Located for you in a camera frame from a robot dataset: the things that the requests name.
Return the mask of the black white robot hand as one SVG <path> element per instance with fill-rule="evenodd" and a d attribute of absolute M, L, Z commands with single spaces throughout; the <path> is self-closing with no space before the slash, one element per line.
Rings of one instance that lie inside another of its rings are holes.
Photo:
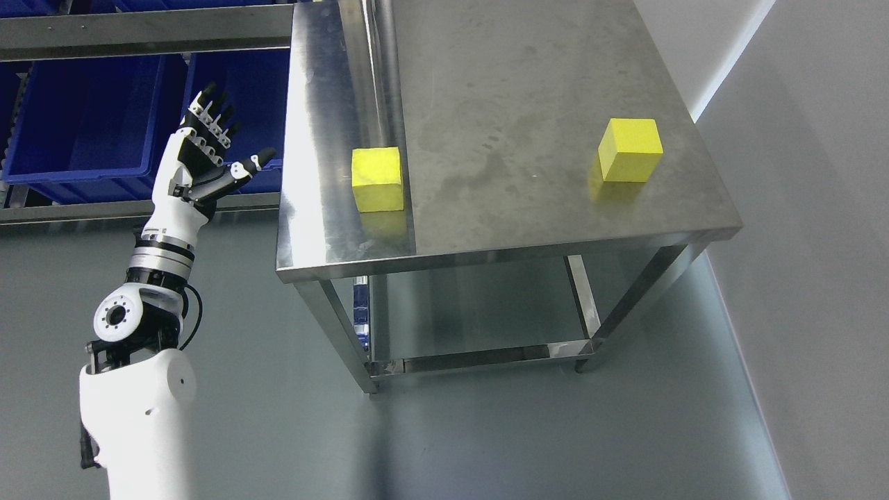
<path fill-rule="evenodd" d="M 277 155 L 267 147 L 242 159 L 227 161 L 238 124 L 226 94 L 210 82 L 194 96 L 169 134 L 153 181 L 153 212 L 141 240 L 175 241 L 190 249 L 209 224 L 222 197 L 247 186 Z"/>

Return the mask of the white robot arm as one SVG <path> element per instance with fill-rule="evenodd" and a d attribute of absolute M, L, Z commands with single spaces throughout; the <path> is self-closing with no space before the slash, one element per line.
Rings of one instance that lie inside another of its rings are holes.
<path fill-rule="evenodd" d="M 197 498 L 197 382 L 180 335 L 199 229 L 149 219 L 123 284 L 93 313 L 78 376 L 80 468 L 105 471 L 111 499 Z"/>

